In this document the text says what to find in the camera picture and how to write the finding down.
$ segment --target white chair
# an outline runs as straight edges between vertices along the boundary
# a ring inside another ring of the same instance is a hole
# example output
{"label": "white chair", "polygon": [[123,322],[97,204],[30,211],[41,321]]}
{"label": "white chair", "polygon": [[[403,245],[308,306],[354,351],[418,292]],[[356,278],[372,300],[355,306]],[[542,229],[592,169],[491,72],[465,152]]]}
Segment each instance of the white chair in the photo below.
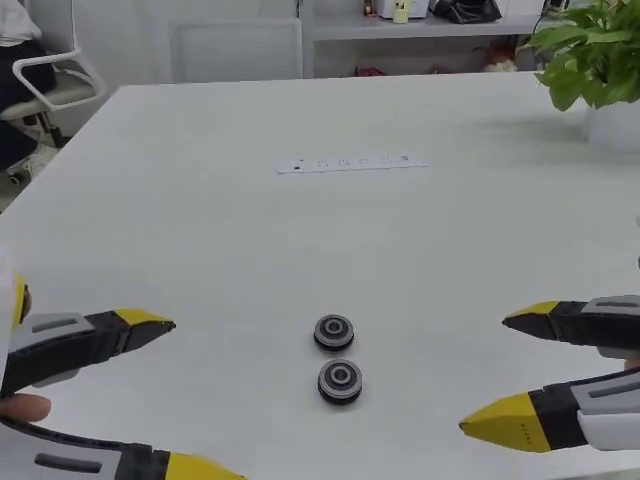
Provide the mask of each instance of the white chair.
{"label": "white chair", "polygon": [[173,23],[170,39],[176,83],[302,78],[298,19]]}
{"label": "white chair", "polygon": [[[18,60],[13,73],[35,98],[0,112],[0,120],[30,119],[34,116],[53,143],[64,144],[60,129],[53,125],[48,113],[93,102],[106,93],[106,85],[98,72],[84,58],[76,38],[74,0],[25,0],[32,20],[42,30],[42,44],[49,55]],[[57,86],[42,93],[23,75],[29,65],[55,64]]]}

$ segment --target black bearing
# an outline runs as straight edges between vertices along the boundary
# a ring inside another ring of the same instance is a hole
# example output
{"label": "black bearing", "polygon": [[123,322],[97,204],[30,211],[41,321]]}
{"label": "black bearing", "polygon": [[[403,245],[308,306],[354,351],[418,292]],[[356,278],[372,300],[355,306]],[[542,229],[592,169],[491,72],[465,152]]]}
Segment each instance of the black bearing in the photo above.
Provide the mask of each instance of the black bearing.
{"label": "black bearing", "polygon": [[327,315],[316,322],[313,339],[323,350],[339,352],[353,343],[351,322],[341,315]]}
{"label": "black bearing", "polygon": [[362,391],[362,372],[349,360],[331,360],[320,370],[318,391],[322,398],[333,405],[355,402]]}

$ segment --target shelf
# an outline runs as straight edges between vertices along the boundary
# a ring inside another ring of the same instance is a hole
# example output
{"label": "shelf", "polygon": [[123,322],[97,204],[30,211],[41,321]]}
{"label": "shelf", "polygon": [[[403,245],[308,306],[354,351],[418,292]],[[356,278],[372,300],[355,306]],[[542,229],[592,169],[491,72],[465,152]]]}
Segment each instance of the shelf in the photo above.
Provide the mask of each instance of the shelf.
{"label": "shelf", "polygon": [[[536,15],[521,15],[503,18],[493,23],[458,25],[428,16],[424,20],[412,20],[408,24],[396,25],[390,20],[357,14],[319,16],[315,19],[312,35],[318,42],[377,38],[527,35],[533,32],[538,19]],[[540,23],[540,26],[549,26],[553,24],[553,20],[545,19]]]}

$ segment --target desk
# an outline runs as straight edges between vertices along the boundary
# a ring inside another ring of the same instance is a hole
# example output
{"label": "desk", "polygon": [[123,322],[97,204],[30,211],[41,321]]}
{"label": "desk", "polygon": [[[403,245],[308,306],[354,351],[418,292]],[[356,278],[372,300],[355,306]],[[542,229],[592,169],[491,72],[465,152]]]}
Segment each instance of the desk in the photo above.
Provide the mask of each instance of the desk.
{"label": "desk", "polygon": [[[47,388],[44,425],[198,452],[251,479],[544,479],[640,465],[466,438],[490,401],[621,368],[500,325],[640,285],[640,158],[580,139],[529,74],[120,90],[0,217],[34,312],[178,328]],[[277,175],[300,156],[430,167]],[[357,403],[318,395],[315,321],[350,318]]]}

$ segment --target human hand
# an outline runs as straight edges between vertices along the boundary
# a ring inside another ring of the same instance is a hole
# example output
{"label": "human hand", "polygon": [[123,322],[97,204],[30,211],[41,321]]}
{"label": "human hand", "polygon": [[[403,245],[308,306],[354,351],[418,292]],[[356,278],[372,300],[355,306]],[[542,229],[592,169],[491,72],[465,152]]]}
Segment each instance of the human hand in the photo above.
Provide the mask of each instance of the human hand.
{"label": "human hand", "polygon": [[624,362],[624,369],[631,370],[632,368],[640,367],[640,357],[629,358],[626,362]]}
{"label": "human hand", "polygon": [[38,395],[18,393],[0,400],[0,417],[19,422],[38,422],[49,415],[51,401]]}

